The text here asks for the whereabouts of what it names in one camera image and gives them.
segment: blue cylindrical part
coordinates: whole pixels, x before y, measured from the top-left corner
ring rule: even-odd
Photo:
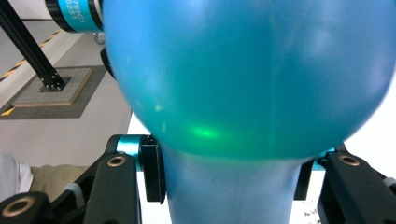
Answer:
[[[76,32],[102,32],[90,12],[89,0],[59,0],[59,8],[67,24]]]
[[[140,139],[142,135],[138,134],[126,134],[120,137],[119,142],[117,143],[117,151],[125,152],[126,154],[134,157],[136,160],[136,171],[142,171],[139,160],[139,148],[140,148]]]

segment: blue balloon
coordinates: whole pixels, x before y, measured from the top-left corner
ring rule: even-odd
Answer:
[[[129,104],[168,148],[307,158],[375,112],[396,58],[392,1],[112,0],[106,46]]]

